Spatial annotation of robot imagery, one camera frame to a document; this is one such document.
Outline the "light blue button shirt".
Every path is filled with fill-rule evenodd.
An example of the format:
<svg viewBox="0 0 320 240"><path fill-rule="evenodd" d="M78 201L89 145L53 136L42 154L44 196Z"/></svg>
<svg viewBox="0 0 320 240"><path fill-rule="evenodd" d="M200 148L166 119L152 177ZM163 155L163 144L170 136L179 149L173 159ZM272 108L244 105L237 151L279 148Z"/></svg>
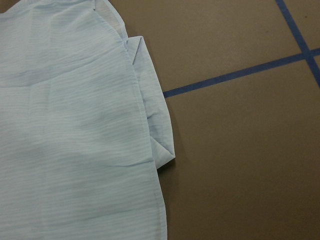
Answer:
<svg viewBox="0 0 320 240"><path fill-rule="evenodd" d="M0 237L165 240L158 168L175 157L142 36L107 0L0 15Z"/></svg>

